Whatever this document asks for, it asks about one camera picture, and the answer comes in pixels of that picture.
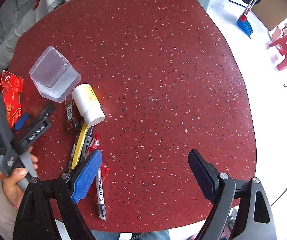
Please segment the person's left hand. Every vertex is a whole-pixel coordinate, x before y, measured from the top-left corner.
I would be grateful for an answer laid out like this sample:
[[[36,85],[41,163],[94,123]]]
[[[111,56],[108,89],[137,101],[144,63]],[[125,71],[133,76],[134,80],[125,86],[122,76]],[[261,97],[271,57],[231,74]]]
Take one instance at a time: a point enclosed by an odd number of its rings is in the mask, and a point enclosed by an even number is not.
[[[3,180],[2,190],[15,209],[19,208],[24,196],[24,191],[20,188],[18,182],[24,179],[27,174],[28,170],[25,167],[19,167],[15,168],[12,173]]]

